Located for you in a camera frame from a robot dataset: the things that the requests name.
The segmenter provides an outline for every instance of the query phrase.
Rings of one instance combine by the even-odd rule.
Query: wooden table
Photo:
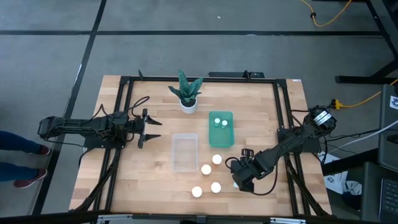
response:
[[[106,75],[99,91],[96,109],[104,104],[112,112],[118,92],[120,76]],[[246,147],[265,150],[278,144],[276,129],[279,127],[272,85],[263,83],[203,83],[198,96],[198,110],[184,114],[177,97],[167,86],[178,87],[177,82],[135,81],[131,104],[139,98],[150,96],[150,100],[134,111],[140,114],[148,108],[151,117],[162,126],[147,125],[146,133],[161,134],[151,139],[143,149],[137,148],[138,137],[122,150],[114,189],[112,212],[165,213],[165,214],[207,214],[207,215],[249,215],[269,216],[292,215],[284,160],[279,160],[279,174],[274,191],[264,197],[240,192],[233,187],[233,180],[224,162],[212,164],[211,157],[220,154],[223,161],[229,156],[239,157]],[[307,103],[300,80],[287,80],[289,98],[293,109],[305,110]],[[284,122],[287,118],[283,102]],[[228,149],[211,148],[208,142],[209,111],[233,112],[235,145]],[[302,120],[305,113],[295,113]],[[172,135],[175,133],[198,134],[198,166],[210,164],[212,173],[204,176],[197,172],[174,172],[171,163]],[[94,149],[81,160],[70,208],[76,208],[88,196],[98,182],[104,149]],[[319,161],[309,153],[301,155],[305,183],[317,202],[331,213],[322,170]],[[268,191],[275,178],[275,172],[262,180],[255,180],[255,192]],[[221,184],[221,192],[213,194],[212,182]],[[194,198],[191,189],[200,186],[203,194]],[[103,190],[100,208],[104,208],[108,186]],[[296,187],[299,211],[302,212],[300,191]]]

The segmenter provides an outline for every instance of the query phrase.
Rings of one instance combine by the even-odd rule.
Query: jeans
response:
[[[27,140],[7,131],[0,131],[0,149],[37,154],[41,148],[42,145],[37,144],[36,142]],[[37,169],[16,166],[8,162],[0,162],[0,182],[32,179],[36,177],[38,173],[39,171]]]

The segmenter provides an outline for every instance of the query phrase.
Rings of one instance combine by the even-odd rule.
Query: small white cylinder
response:
[[[227,124],[228,124],[228,122],[227,122],[226,120],[224,120],[224,121],[221,123],[221,128],[224,129],[224,128],[227,126]]]
[[[201,167],[201,173],[205,175],[209,175],[211,173],[211,167],[208,164],[205,164]]]
[[[194,197],[200,197],[201,196],[201,188],[198,186],[192,188],[192,195]]]
[[[213,182],[210,186],[211,191],[215,194],[221,191],[221,185],[218,182]]]
[[[214,119],[214,127],[218,127],[220,125],[220,122],[221,121],[219,118]]]
[[[211,160],[213,161],[214,164],[218,165],[221,163],[223,158],[221,158],[220,155],[214,155],[213,158],[211,158]]]

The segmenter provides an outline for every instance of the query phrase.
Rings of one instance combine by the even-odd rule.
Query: red shoe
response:
[[[37,153],[38,155],[43,155],[43,156],[49,156],[52,152],[52,149],[47,147],[47,146],[42,146],[42,148],[40,149],[39,153]]]
[[[14,187],[18,189],[24,189],[32,184],[34,184],[36,181],[43,179],[46,177],[48,174],[47,169],[39,169],[39,174],[33,179],[28,179],[28,180],[16,180],[14,181]]]

